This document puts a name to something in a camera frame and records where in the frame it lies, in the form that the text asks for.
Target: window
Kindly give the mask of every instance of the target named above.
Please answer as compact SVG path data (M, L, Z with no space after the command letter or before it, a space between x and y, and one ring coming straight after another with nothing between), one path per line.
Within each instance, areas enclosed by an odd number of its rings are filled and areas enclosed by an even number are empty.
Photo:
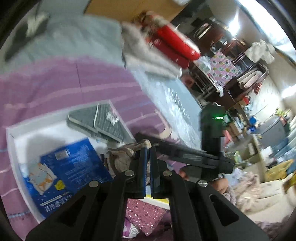
M296 62L296 51L290 39L267 10L256 0L237 0L262 29L269 42Z

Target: wooden headboard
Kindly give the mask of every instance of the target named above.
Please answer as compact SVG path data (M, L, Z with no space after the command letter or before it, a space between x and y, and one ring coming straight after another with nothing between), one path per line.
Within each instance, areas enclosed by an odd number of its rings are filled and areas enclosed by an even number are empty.
M92 0L85 13L130 22L142 11L151 10L171 21L184 7L173 0Z

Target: blue package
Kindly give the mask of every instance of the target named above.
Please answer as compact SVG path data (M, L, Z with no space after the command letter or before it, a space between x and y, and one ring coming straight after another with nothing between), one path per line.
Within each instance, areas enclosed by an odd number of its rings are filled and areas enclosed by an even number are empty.
M88 138L44 155L40 162L27 164L21 170L33 201L44 217L90 181L112 180Z

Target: metal bolt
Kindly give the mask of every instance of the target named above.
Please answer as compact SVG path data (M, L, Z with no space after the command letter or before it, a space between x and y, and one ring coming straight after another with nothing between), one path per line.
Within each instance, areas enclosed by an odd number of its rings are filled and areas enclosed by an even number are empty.
M93 181L91 181L91 182L89 183L89 186L90 186L91 188L96 188L98 185L99 185L99 182L96 181L96 180L93 180Z
M135 173L132 170L127 170L124 174L128 177L132 177Z
M207 181L205 181L205 180L199 180L198 181L198 185L201 186L201 187L203 187L203 188L205 188L207 186Z
M163 175L164 175L165 177L170 177L170 176L172 175L172 172L166 170L166 171L163 172Z

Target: purple bedsheet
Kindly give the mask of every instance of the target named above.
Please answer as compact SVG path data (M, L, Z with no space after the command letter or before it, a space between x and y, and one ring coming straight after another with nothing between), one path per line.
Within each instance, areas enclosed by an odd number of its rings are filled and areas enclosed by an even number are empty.
M130 131L161 133L167 123L132 74L88 57L54 58L0 76L0 195L20 238L37 225L18 190L7 152L6 127L74 105L110 99Z

